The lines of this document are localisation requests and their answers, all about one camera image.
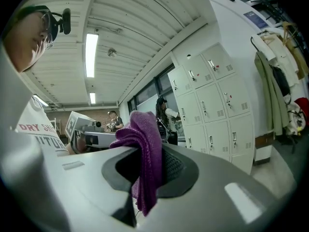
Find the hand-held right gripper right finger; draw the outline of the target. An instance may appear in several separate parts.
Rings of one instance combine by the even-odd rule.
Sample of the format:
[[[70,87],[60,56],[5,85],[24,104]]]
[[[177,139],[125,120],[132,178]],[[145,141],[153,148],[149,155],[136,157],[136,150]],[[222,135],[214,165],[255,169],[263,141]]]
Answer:
[[[285,204],[264,185],[219,157],[170,144],[198,168],[193,186],[182,196],[159,198],[139,226],[142,232],[263,232]]]

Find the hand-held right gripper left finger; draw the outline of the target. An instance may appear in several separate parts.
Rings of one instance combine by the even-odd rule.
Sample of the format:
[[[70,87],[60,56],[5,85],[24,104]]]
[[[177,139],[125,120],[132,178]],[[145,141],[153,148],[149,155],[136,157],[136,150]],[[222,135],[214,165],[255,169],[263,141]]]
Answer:
[[[136,232],[131,187],[139,176],[140,151],[118,147],[63,157],[68,180],[63,195],[72,232]]]

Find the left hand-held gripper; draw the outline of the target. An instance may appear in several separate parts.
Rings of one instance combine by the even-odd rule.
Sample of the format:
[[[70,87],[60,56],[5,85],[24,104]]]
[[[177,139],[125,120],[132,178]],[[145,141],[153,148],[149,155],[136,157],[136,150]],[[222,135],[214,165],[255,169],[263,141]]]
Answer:
[[[78,137],[81,134],[86,137],[86,132],[104,132],[104,128],[101,126],[101,122],[72,111],[67,121],[65,132],[68,136],[68,141],[72,151],[75,154],[80,154],[77,150]]]

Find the person's left hand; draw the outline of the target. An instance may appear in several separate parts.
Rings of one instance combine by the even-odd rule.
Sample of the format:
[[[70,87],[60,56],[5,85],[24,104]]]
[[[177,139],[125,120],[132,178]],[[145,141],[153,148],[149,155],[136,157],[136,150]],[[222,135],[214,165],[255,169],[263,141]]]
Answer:
[[[87,151],[85,136],[83,134],[77,139],[77,150],[81,154]]]

